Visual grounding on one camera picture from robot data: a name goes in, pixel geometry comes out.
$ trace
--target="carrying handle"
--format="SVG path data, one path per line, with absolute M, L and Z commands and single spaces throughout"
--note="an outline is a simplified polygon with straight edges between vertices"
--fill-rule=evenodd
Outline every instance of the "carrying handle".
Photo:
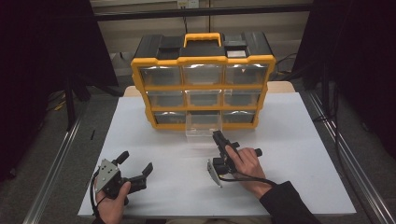
M 221 38 L 219 33 L 207 33 L 207 34 L 186 34 L 184 35 L 184 48 L 187 47 L 188 41 L 196 40 L 217 40 L 219 47 L 221 47 Z

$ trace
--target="black sleeve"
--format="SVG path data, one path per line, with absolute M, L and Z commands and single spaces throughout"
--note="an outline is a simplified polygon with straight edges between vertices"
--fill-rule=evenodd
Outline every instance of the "black sleeve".
M 262 195 L 260 203 L 276 224 L 320 223 L 305 206 L 299 193 L 288 181 Z
M 100 217 L 97 217 L 92 224 L 106 224 Z

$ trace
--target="clear plastic container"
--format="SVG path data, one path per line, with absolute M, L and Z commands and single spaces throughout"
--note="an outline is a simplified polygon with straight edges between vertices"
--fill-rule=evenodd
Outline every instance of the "clear plastic container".
M 216 148 L 213 132 L 221 131 L 219 111 L 189 111 L 186 117 L 186 137 L 191 148 Z
M 183 106 L 183 91 L 147 91 L 151 106 Z
M 221 90 L 186 91 L 187 104 L 195 106 L 220 105 Z
M 181 124 L 186 123 L 186 112 L 184 111 L 159 111 L 154 112 L 154 118 L 158 124 Z
M 268 64 L 233 64 L 225 70 L 226 84 L 263 84 Z
M 180 85 L 180 68 L 178 66 L 151 66 L 140 67 L 146 86 L 173 86 Z
M 220 84 L 222 65 L 190 64 L 183 66 L 185 83 L 188 85 Z
M 224 105 L 257 105 L 261 90 L 224 90 Z
M 224 110 L 223 123 L 253 123 L 255 110 Z

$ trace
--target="yellow storage organizer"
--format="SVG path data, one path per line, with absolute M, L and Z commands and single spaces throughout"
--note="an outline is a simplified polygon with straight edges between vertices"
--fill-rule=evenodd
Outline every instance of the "yellow storage organizer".
M 155 129 L 253 129 L 276 59 L 264 33 L 145 35 L 131 66 Z

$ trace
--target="black cable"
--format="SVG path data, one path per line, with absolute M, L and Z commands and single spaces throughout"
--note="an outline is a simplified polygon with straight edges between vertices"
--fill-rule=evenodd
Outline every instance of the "black cable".
M 93 199 L 93 185 L 94 185 L 94 182 L 95 182 L 95 178 L 98 176 L 98 174 L 99 174 L 99 169 L 93 174 L 92 179 L 91 179 L 91 184 L 90 184 L 90 199 L 91 199 L 91 206 L 92 206 L 93 214 L 94 214 L 96 217 L 99 217 L 99 211 L 98 211 L 98 207 L 97 207 L 97 205 L 95 205 L 95 201 L 94 201 L 94 199 Z
M 107 198 L 107 196 L 105 196 L 105 197 L 103 197 L 97 204 L 96 204 L 96 207 L 99 207 L 99 203 L 101 203 L 104 199 L 106 199 Z
M 64 91 L 59 92 L 56 96 L 53 96 L 54 94 L 55 94 L 55 92 L 53 92 L 49 95 L 49 103 L 58 99 L 60 96 L 62 96 L 64 94 Z
M 290 81 L 292 79 L 301 77 L 304 74 L 304 72 L 306 72 L 308 69 L 310 69 L 311 67 L 313 67 L 314 65 L 320 62 L 320 60 L 318 59 L 319 56 L 317 51 L 314 51 L 308 58 L 312 58 L 313 60 L 308 61 L 298 69 L 293 69 L 293 71 L 287 77 L 283 77 L 280 80 Z
M 209 33 L 211 32 L 211 29 L 210 29 L 210 18 L 211 18 L 211 16 L 209 15 Z
M 334 90 L 332 94 L 332 103 L 331 103 L 331 108 L 330 108 L 330 115 L 320 115 L 314 119 L 312 119 L 313 122 L 319 122 L 319 121 L 326 121 L 329 119 L 333 119 L 335 117 L 335 114 L 337 113 L 338 110 L 338 89 L 337 86 L 334 85 Z
M 276 64 L 275 64 L 275 66 L 276 66 L 276 72 L 275 72 L 274 77 L 273 77 L 270 81 L 275 81 L 276 78 L 277 78 L 277 76 L 279 75 L 279 73 L 285 73 L 285 72 L 286 72 L 286 71 L 279 71 L 279 64 L 282 63 L 282 62 L 284 62 L 284 61 L 286 61 L 286 60 L 289 60 L 289 59 L 295 59 L 295 58 L 291 58 L 291 56 L 294 56 L 294 55 L 297 55 L 297 53 L 289 54 L 288 56 L 286 56 L 286 57 L 284 57 L 284 58 L 282 58 L 281 60 L 279 60 L 279 61 L 276 62 Z
M 187 19 L 186 17 L 183 17 L 183 21 L 184 21 L 184 29 L 186 31 L 186 34 L 189 32 L 187 29 Z
M 56 107 L 60 106 L 60 105 L 64 105 L 66 103 L 66 101 L 61 101 L 59 104 L 57 104 L 56 106 L 53 106 L 49 109 L 46 110 L 46 112 L 49 112 L 51 110 L 54 110 Z
M 219 176 L 219 180 L 222 180 L 222 181 L 225 181 L 225 182 L 258 181 L 258 182 L 262 182 L 264 184 L 269 184 L 272 187 L 277 185 L 275 182 L 273 182 L 271 180 L 268 180 L 268 179 L 258 178 L 258 177 L 249 176 L 249 175 L 246 175 L 246 176 L 248 176 L 249 178 L 226 179 L 226 178 L 223 178 L 223 177 Z

